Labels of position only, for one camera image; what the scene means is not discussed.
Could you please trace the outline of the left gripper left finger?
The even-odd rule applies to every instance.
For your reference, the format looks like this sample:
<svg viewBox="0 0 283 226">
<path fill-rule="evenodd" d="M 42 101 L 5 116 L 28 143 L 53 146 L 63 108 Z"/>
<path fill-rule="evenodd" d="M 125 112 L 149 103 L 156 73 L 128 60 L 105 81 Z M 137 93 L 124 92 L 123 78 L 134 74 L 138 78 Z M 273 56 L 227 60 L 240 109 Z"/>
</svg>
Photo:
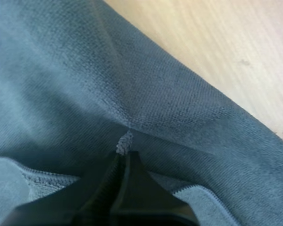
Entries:
<svg viewBox="0 0 283 226">
<path fill-rule="evenodd" d="M 103 226 L 123 179 L 124 157 L 112 153 L 92 165 L 73 184 L 33 202 L 20 205 L 4 226 Z"/>
</svg>

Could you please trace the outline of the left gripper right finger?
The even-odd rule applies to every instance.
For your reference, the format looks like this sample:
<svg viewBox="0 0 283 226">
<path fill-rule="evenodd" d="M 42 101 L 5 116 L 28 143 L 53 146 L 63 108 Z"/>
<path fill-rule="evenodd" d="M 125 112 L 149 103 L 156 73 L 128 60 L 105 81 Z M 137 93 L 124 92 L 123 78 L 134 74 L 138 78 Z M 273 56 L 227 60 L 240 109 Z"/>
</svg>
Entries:
<svg viewBox="0 0 283 226">
<path fill-rule="evenodd" d="M 112 226 L 198 226 L 193 209 L 159 185 L 137 151 L 123 160 L 120 187 L 110 209 Z"/>
</svg>

